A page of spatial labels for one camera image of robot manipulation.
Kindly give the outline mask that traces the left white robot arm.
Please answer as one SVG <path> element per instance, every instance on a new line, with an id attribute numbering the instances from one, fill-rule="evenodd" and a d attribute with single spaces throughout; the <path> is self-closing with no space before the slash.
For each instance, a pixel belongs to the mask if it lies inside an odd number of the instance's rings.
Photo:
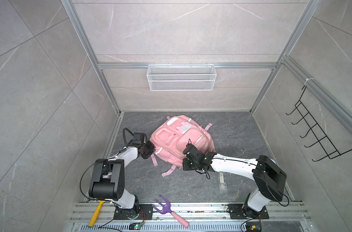
<path id="1" fill-rule="evenodd" d="M 155 145 L 145 133 L 136 132 L 132 136 L 117 154 L 94 163 L 88 190 L 91 199 L 112 202 L 125 210 L 137 209 L 136 196 L 125 189 L 125 167 L 138 157 L 149 158 Z"/>

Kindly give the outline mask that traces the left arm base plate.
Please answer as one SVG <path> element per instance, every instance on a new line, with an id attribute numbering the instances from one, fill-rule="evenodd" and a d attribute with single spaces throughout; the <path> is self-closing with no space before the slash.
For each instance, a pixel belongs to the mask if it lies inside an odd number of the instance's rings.
<path id="1" fill-rule="evenodd" d="M 153 216 L 151 204 L 135 204 L 132 209 L 116 209 L 114 220 L 151 220 Z"/>

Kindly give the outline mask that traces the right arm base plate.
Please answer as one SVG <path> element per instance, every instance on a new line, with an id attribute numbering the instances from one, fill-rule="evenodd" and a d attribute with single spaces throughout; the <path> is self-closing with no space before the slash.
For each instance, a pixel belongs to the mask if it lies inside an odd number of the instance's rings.
<path id="1" fill-rule="evenodd" d="M 269 219 L 266 207 L 257 212 L 244 204 L 228 204 L 226 212 L 229 213 L 231 219 Z"/>

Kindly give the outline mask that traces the pink school backpack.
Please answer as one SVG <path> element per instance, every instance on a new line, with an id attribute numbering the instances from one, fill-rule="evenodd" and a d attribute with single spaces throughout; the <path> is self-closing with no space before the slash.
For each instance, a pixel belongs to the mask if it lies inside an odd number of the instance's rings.
<path id="1" fill-rule="evenodd" d="M 211 126 L 209 123 L 203 128 L 193 119 L 180 115 L 168 117 L 167 121 L 152 133 L 150 141 L 155 146 L 155 151 L 151 155 L 153 164 L 158 165 L 156 157 L 172 164 L 167 172 L 162 173 L 163 177 L 170 175 L 177 167 L 183 166 L 183 159 L 186 158 L 183 151 L 188 143 L 193 144 L 204 154 L 216 151 L 212 136 L 208 133 Z"/>

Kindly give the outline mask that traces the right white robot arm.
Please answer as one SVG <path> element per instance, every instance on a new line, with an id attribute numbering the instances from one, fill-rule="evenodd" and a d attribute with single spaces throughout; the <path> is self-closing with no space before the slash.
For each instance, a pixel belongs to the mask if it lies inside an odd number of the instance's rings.
<path id="1" fill-rule="evenodd" d="M 224 156 L 215 152 L 206 154 L 194 145 L 187 144 L 183 151 L 183 170 L 196 171 L 209 177 L 209 171 L 230 173 L 249 178 L 256 183 L 242 206 L 247 217 L 256 217 L 270 202 L 281 203 L 285 197 L 286 173 L 268 156 L 257 159 L 241 159 Z"/>

